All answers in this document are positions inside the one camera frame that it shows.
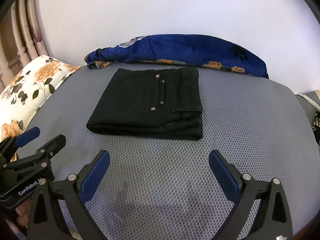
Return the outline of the left hand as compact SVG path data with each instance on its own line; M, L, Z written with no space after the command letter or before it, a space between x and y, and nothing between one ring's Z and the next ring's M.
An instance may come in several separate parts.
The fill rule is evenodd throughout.
M33 198L29 198L24 203L22 203L19 207L16 208L17 218L15 222L15 226L11 226L15 228L15 231L18 231L18 225L20 226L28 226L29 213L31 210L31 205L33 202Z

